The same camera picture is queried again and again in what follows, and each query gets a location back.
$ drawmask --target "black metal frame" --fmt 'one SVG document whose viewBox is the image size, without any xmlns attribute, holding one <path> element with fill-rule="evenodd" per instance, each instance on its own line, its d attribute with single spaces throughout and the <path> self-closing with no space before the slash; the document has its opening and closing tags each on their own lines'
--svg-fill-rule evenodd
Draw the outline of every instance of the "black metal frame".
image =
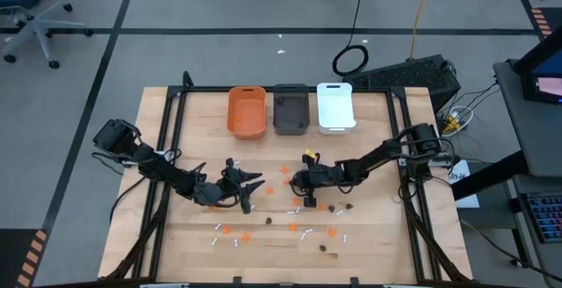
<svg viewBox="0 0 562 288">
<path fill-rule="evenodd" d="M 184 72 L 184 84 L 182 86 L 169 86 L 168 87 L 168 92 L 166 94 L 166 102 L 164 104 L 164 111 L 163 111 L 163 115 L 162 115 L 162 123 L 161 123 L 161 126 L 160 126 L 160 132 L 159 132 L 158 142 L 157 142 L 157 146 L 156 146 L 157 149 L 164 150 L 165 138 L 166 138 L 167 130 L 168 130 L 168 127 L 169 127 L 169 119 L 170 119 L 170 115 L 172 113 L 171 107 L 172 107 L 173 100 L 177 95 L 179 95 L 179 102 L 178 102 L 177 113 L 176 113 L 176 123 L 174 125 L 174 132 L 173 132 L 173 135 L 172 135 L 172 142 L 171 142 L 171 146 L 170 146 L 170 148 L 172 148 L 172 149 L 177 148 L 178 143 L 179 143 L 179 136 L 180 136 L 181 128 L 182 128 L 182 119 L 183 119 L 183 115 L 184 115 L 185 99 L 187 97 L 187 94 L 189 92 L 227 92 L 227 91 L 231 90 L 233 87 L 234 86 L 194 86 L 193 81 L 191 80 L 189 74 L 187 74 L 187 72 Z M 267 92 L 273 91 L 272 86 L 263 86 L 263 88 Z M 316 92 L 316 88 L 315 87 L 308 87 L 308 91 L 309 92 Z M 396 117 L 396 111 L 395 111 L 395 108 L 394 108 L 394 102 L 393 102 L 393 95 L 396 95 L 399 98 L 399 101 L 400 101 L 400 108 L 402 110 L 402 118 L 404 119 L 404 126 L 411 126 L 411 120 L 410 120 L 409 111 L 408 111 L 408 108 L 407 108 L 406 92 L 404 91 L 404 88 L 401 88 L 401 87 L 398 87 L 398 88 L 392 87 L 391 89 L 389 89 L 389 88 L 378 88 L 378 89 L 369 89 L 369 90 L 354 90 L 354 92 L 358 92 L 358 93 L 364 93 L 364 92 L 366 92 L 366 93 L 383 93 L 383 94 L 385 94 L 386 103 L 387 103 L 387 106 L 388 106 L 388 114 L 389 114 L 389 119 L 390 119 L 390 124 L 391 124 L 391 130 L 392 130 L 393 135 L 398 134 L 398 132 L 400 131 L 399 126 L 398 126 L 398 120 L 397 120 L 397 117 Z M 401 170 L 400 164 L 398 162 L 397 162 L 397 165 L 399 167 L 400 183 L 401 184 L 407 184 L 405 175 L 403 175 L 403 171 Z M 147 200 L 146 200 L 145 210 L 144 210 L 144 213 L 143 213 L 143 216 L 142 216 L 142 224 L 141 224 L 141 228 L 140 228 L 141 233 L 146 230 L 147 224 L 151 219 L 152 211 L 153 211 L 153 208 L 154 208 L 155 194 L 156 194 L 157 186 L 158 186 L 158 182 L 150 182 L 150 185 L 148 187 Z M 405 191 L 404 197 L 409 197 L 409 191 Z M 164 207 L 168 208 L 168 202 L 169 202 L 169 187 L 168 186 L 163 187 L 161 201 L 164 202 Z M 420 189 L 418 190 L 418 203 L 419 203 L 419 209 L 421 211 L 421 218 L 422 218 L 423 224 L 432 234 L 431 221 L 430 221 L 430 218 L 429 218 L 429 209 L 428 209 L 427 199 L 426 199 L 426 196 L 425 196 L 425 191 L 423 189 L 423 186 L 421 186 Z M 162 252 L 163 232 L 164 232 L 164 228 L 165 228 L 165 224 L 166 224 L 166 215 L 165 214 L 166 213 L 164 213 L 164 218 L 162 220 L 161 225 L 156 230 L 154 249 L 153 249 L 153 252 L 152 252 L 152 256 L 150 258 L 150 266 L 149 266 L 149 271 L 148 271 L 148 277 L 153 279 L 153 280 L 156 280 L 156 276 L 157 276 L 157 273 L 158 273 L 158 265 L 159 265 L 159 262 L 160 262 L 160 254 Z M 423 273 L 423 261 L 422 261 L 422 254 L 421 254 L 421 251 L 420 251 L 420 245 L 419 245 L 419 242 L 418 242 L 417 231 L 416 231 L 414 225 L 409 220 L 407 221 L 407 228 L 408 228 L 408 233 L 409 233 L 409 238 L 410 238 L 412 258 L 413 258 L 413 261 L 414 261 L 415 277 L 416 277 L 416 281 L 418 283 L 420 283 L 422 280 L 425 280 L 425 276 L 424 276 L 424 273 Z M 139 277 L 141 275 L 143 256 L 144 256 L 144 251 L 141 251 L 139 256 L 137 257 L 137 260 L 134 263 L 132 277 Z M 431 272 L 432 272 L 432 276 L 433 276 L 432 279 L 433 280 L 441 280 L 441 271 L 440 271 L 439 264 L 437 263 L 435 257 L 433 256 L 433 254 L 431 252 L 429 253 L 429 260 L 430 260 Z M 233 284 L 235 284 L 237 281 L 239 283 L 241 283 L 241 278 L 238 278 L 238 279 L 237 278 L 238 277 L 235 277 L 233 279 Z M 353 282 L 354 280 L 356 280 L 357 284 L 358 284 L 357 278 L 351 278 L 350 282 Z"/>
</svg>

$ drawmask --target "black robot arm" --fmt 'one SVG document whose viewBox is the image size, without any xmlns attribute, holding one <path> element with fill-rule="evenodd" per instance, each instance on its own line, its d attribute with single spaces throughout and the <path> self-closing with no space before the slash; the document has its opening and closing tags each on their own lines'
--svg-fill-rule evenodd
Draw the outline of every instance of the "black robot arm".
<svg viewBox="0 0 562 288">
<path fill-rule="evenodd" d="M 205 181 L 207 175 L 201 173 L 204 163 L 193 170 L 177 168 L 164 155 L 156 153 L 142 141 L 138 128 L 121 119 L 109 120 L 94 137 L 94 144 L 106 153 L 106 157 L 118 163 L 137 163 L 143 176 L 169 184 L 177 194 L 199 205 L 232 207 L 240 203 L 242 211 L 250 213 L 249 196 L 264 183 L 262 180 L 242 187 L 242 183 L 262 174 L 237 169 L 232 158 L 227 159 L 226 167 L 221 172 L 222 178 L 216 184 L 208 183 Z M 229 198 L 234 199 L 230 205 L 220 202 Z"/>
<path fill-rule="evenodd" d="M 403 142 L 408 137 L 411 141 Z M 403 147 L 409 145 L 415 153 L 403 153 Z M 344 193 L 342 187 L 359 185 L 369 173 L 392 160 L 403 159 L 407 164 L 408 175 L 419 177 L 428 173 L 427 164 L 441 152 L 441 145 L 433 126 L 419 124 L 405 128 L 395 137 L 384 140 L 377 148 L 359 159 L 336 161 L 335 166 L 320 164 L 320 154 L 315 157 L 302 155 L 302 162 L 307 169 L 298 171 L 291 180 L 293 191 L 305 197 L 305 206 L 316 207 L 316 198 L 313 193 L 316 188 L 337 186 Z"/>
</svg>

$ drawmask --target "office chair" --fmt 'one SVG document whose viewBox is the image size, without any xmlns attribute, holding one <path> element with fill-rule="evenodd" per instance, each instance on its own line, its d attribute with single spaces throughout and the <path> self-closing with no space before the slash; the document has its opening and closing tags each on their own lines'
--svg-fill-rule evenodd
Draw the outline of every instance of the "office chair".
<svg viewBox="0 0 562 288">
<path fill-rule="evenodd" d="M 15 62 L 16 56 L 11 54 L 11 51 L 24 44 L 33 36 L 36 36 L 41 45 L 43 54 L 48 60 L 49 67 L 59 68 L 61 64 L 58 61 L 52 60 L 51 54 L 49 53 L 47 39 L 50 39 L 52 35 L 48 30 L 54 28 L 84 28 L 84 34 L 88 37 L 91 36 L 93 32 L 91 29 L 85 28 L 82 23 L 49 19 L 49 17 L 52 17 L 62 10 L 71 12 L 71 4 L 63 4 L 62 2 L 59 2 L 47 8 L 39 15 L 33 16 L 29 12 L 29 9 L 38 2 L 39 0 L 0 0 L 0 14 L 8 14 L 13 23 L 21 28 L 19 33 L 12 37 L 2 50 L 2 55 L 4 56 L 5 61 L 9 63 Z"/>
</svg>

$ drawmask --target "wooden tabletop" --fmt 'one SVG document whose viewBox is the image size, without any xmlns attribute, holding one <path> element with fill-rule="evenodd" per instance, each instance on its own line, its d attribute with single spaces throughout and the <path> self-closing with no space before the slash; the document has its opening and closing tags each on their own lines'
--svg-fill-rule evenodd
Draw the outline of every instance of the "wooden tabletop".
<svg viewBox="0 0 562 288">
<path fill-rule="evenodd" d="M 166 88 L 146 88 L 140 103 L 136 126 L 143 140 L 155 147 L 162 119 Z M 262 172 L 266 183 L 251 196 L 256 207 L 242 214 L 239 206 L 211 209 L 172 193 L 158 270 L 159 282 L 346 284 L 358 277 L 362 284 L 415 284 L 414 266 L 404 206 L 397 196 L 398 170 L 389 162 L 371 172 L 353 192 L 344 195 L 336 188 L 317 190 L 318 203 L 335 206 L 335 212 L 304 208 L 300 214 L 287 214 L 297 208 L 295 195 L 284 184 L 286 177 L 302 169 L 306 149 L 321 154 L 321 162 L 358 158 L 382 140 L 392 137 L 384 94 L 354 93 L 356 127 L 348 135 L 322 135 L 318 130 L 316 94 L 310 94 L 311 125 L 303 136 L 277 136 L 272 125 L 272 94 L 268 93 L 267 129 L 260 140 L 237 140 L 228 132 L 226 92 L 188 93 L 179 148 L 183 155 L 176 166 L 193 169 L 207 162 L 204 172 L 210 182 L 220 178 L 225 160 L 233 157 L 241 169 Z M 435 123 L 426 89 L 407 89 L 408 108 L 413 124 Z M 400 106 L 395 101 L 398 116 Z M 171 142 L 175 114 L 170 118 L 167 144 Z M 284 174 L 281 168 L 289 168 Z M 433 175 L 448 179 L 444 169 Z M 140 178 L 136 169 L 125 171 L 119 193 Z M 271 187 L 273 193 L 266 191 Z M 107 275 L 119 264 L 139 236 L 141 217 L 148 190 L 144 183 L 127 195 L 117 207 L 105 246 L 99 275 Z M 472 277 L 465 242 L 458 222 L 450 187 L 432 180 L 425 183 L 435 238 L 447 256 L 468 277 Z M 354 207 L 345 209 L 346 204 Z M 267 218 L 272 219 L 266 225 Z M 217 224 L 230 227 L 224 234 Z M 289 226 L 295 224 L 297 230 Z M 304 240 L 304 230 L 312 228 Z M 335 235 L 328 233 L 335 230 Z M 242 241 L 243 234 L 249 235 Z M 234 246 L 238 239 L 239 247 Z M 324 245 L 326 252 L 319 246 Z M 422 252 L 427 248 L 420 237 Z M 147 245 L 142 273 L 148 273 L 152 243 Z M 431 277 L 424 254 L 426 277 Z"/>
</svg>

